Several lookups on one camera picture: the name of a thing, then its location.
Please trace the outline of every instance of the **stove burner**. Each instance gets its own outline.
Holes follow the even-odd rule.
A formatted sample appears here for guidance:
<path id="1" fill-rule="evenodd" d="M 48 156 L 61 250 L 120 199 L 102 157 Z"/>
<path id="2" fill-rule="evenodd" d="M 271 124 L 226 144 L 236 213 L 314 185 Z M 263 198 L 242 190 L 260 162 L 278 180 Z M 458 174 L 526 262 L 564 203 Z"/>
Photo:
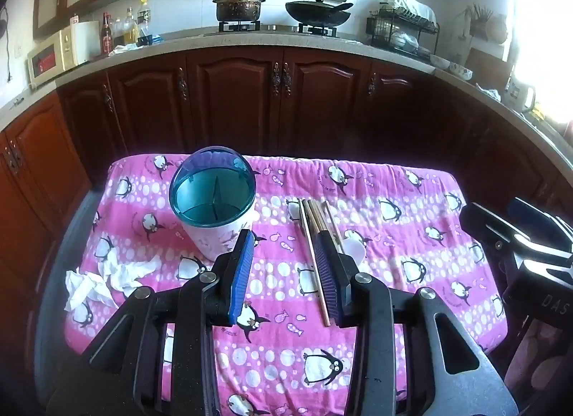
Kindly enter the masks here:
<path id="1" fill-rule="evenodd" d="M 219 32 L 258 32 L 261 30 L 261 21 L 237 22 L 229 25 L 228 22 L 219 22 Z"/>
<path id="2" fill-rule="evenodd" d="M 313 35 L 329 36 L 336 38 L 336 28 L 328 27 L 314 27 L 311 25 L 305 25 L 304 23 L 299 23 L 299 33 L 310 33 Z"/>

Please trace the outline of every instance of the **crumpled tissue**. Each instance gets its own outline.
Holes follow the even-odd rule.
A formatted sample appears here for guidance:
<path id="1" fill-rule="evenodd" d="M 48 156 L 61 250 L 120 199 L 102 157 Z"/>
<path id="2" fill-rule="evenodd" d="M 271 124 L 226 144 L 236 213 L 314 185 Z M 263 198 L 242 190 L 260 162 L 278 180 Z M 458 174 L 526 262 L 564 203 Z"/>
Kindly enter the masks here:
<path id="1" fill-rule="evenodd" d="M 99 274 L 93 272 L 80 274 L 79 268 L 75 272 L 72 270 L 66 272 L 66 288 L 69 296 L 64 309 L 73 311 L 83 304 L 86 298 L 118 308 L 108 287 L 108 280 L 112 289 L 129 296 L 142 286 L 136 279 L 141 279 L 160 267 L 161 260 L 157 255 L 151 261 L 118 263 L 117 248 L 113 248 L 105 261 L 97 263 Z"/>

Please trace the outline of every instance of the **kitchen floor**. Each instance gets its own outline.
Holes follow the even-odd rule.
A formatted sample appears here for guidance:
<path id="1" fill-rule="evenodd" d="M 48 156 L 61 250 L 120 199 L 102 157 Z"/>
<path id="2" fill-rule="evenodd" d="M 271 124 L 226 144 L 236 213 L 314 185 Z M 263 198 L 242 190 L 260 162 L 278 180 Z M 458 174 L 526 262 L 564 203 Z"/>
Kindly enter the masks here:
<path id="1" fill-rule="evenodd" d="M 90 191 L 82 201 L 59 247 L 42 298 L 35 337 L 34 376 L 38 400 L 44 405 L 78 357 L 64 339 L 64 306 L 68 300 L 65 277 L 67 270 L 76 270 L 81 263 L 101 196 L 101 191 Z"/>

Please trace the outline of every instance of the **countertop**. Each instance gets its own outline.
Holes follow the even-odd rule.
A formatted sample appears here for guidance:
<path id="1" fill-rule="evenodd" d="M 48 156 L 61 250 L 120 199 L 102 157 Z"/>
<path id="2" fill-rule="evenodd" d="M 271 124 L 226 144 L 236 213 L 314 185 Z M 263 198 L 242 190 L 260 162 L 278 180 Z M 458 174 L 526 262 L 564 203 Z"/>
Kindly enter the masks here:
<path id="1" fill-rule="evenodd" d="M 122 54 L 87 63 L 78 68 L 55 78 L 53 81 L 45 83 L 28 96 L 24 94 L 24 100 L 18 105 L 6 105 L 0 108 L 0 131 L 4 130 L 23 111 L 32 106 L 35 102 L 48 95 L 59 86 L 65 85 L 73 80 L 84 77 L 91 73 L 108 69 L 114 65 L 135 61 L 152 55 L 166 54 L 178 51 L 187 51 L 201 48 L 214 48 L 221 46 L 289 46 L 298 48 L 326 49 L 348 54 L 363 55 L 373 59 L 396 63 L 420 72 L 434 75 L 437 78 L 459 88 L 466 94 L 484 103 L 493 109 L 503 119 L 510 122 L 526 137 L 529 138 L 546 157 L 553 162 L 565 179 L 573 186 L 573 148 L 552 128 L 545 123 L 534 126 L 523 117 L 511 109 L 503 106 L 492 97 L 482 93 L 475 86 L 471 85 L 451 75 L 447 72 L 436 69 L 432 65 L 420 62 L 416 59 L 406 57 L 383 49 L 373 48 L 353 40 L 340 38 L 321 37 L 310 34 L 299 33 L 274 33 L 274 32 L 252 32 L 252 33 L 224 33 L 216 35 L 200 35 L 164 41 L 160 44 L 147 46 L 145 48 L 127 51 Z"/>

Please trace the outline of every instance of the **power cord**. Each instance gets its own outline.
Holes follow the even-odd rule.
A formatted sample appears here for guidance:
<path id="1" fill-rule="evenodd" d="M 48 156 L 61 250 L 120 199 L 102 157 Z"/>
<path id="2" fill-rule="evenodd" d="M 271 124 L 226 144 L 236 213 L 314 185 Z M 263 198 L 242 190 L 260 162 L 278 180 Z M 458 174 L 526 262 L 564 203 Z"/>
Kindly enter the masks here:
<path id="1" fill-rule="evenodd" d="M 8 20 L 10 17 L 8 16 L 8 8 L 6 6 L 0 9 L 0 15 L 2 15 L 2 11 L 6 12 L 6 54 L 8 55 L 8 83 L 12 80 L 12 74 L 10 73 L 10 36 L 8 35 Z"/>

